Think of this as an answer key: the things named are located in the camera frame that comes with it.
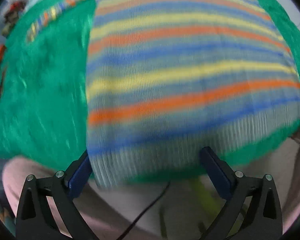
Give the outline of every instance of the striped fabric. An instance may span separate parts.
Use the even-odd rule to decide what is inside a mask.
[[[292,54],[256,0],[97,3],[86,95],[98,185],[195,170],[205,146],[234,158],[300,118]]]

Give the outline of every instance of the metal screw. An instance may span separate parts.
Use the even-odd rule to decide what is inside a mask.
[[[31,174],[27,177],[27,181],[31,181],[34,178],[34,176]]]
[[[243,172],[242,172],[242,171],[236,171],[236,172],[235,172],[235,175],[236,175],[238,178],[242,178],[242,177],[243,177]]]
[[[270,174],[266,174],[266,179],[267,180],[272,180],[273,178],[272,178],[272,176]]]
[[[56,177],[61,178],[65,173],[63,171],[57,171],[56,172]]]

